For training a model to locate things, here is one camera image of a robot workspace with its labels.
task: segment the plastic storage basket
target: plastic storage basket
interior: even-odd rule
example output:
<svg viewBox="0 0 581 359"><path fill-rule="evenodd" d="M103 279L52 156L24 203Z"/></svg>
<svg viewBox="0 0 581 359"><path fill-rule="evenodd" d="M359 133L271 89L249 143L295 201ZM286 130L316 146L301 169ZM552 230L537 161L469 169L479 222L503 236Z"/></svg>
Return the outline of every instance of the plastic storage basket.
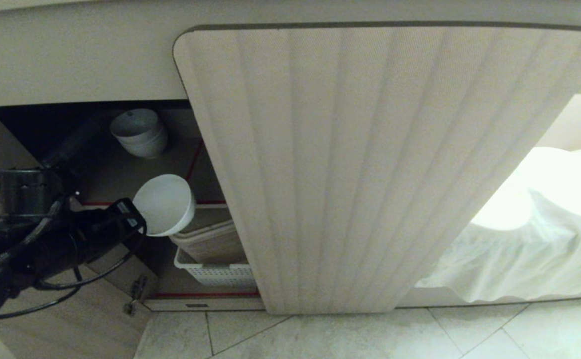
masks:
<svg viewBox="0 0 581 359"><path fill-rule="evenodd" d="M174 265L187 270L204 286L256 287L250 264L199 264L177 248Z"/></svg>

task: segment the door hinge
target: door hinge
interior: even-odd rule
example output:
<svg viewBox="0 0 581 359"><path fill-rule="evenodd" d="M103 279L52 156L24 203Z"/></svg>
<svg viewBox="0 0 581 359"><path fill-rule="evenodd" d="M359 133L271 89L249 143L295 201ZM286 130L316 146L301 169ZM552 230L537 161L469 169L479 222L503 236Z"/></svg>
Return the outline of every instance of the door hinge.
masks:
<svg viewBox="0 0 581 359"><path fill-rule="evenodd" d="M140 298L142 297L142 293L144 293L144 288L146 287L147 278L145 275L140 275L138 279L133 282L133 286L131 286L131 301L124 304L124 313L128 314L128 316L135 315L135 304L139 302Z"/></svg>

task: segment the ribbed cabinet door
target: ribbed cabinet door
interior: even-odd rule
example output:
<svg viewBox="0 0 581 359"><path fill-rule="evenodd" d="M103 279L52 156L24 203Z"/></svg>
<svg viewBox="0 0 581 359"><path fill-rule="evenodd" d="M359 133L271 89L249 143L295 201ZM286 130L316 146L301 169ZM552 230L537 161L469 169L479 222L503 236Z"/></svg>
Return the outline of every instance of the ribbed cabinet door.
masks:
<svg viewBox="0 0 581 359"><path fill-rule="evenodd" d="M581 85L581 30L195 30L174 58L268 311L390 311Z"/></svg>

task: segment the white fabric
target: white fabric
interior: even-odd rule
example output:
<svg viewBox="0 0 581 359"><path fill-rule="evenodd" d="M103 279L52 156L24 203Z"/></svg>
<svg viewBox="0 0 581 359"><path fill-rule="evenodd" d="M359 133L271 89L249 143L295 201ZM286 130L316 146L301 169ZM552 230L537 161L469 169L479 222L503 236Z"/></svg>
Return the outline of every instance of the white fabric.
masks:
<svg viewBox="0 0 581 359"><path fill-rule="evenodd" d="M554 150L533 149L509 180L516 185L500 188L416 286L449 287L468 302L580 293L581 151ZM531 203L516 205L522 213L531 208L527 222L500 230L512 228L507 216L522 218L513 206L502 207L513 201L500 198L523 193ZM497 225L495 216L504 225Z"/></svg>

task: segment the tile floor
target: tile floor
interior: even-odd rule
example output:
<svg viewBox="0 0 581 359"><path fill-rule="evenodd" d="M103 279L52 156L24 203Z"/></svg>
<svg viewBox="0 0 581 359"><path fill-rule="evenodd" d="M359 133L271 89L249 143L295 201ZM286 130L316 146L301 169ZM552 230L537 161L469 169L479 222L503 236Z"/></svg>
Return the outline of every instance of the tile floor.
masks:
<svg viewBox="0 0 581 359"><path fill-rule="evenodd" d="M155 312L135 359L581 359L581 299L270 316Z"/></svg>

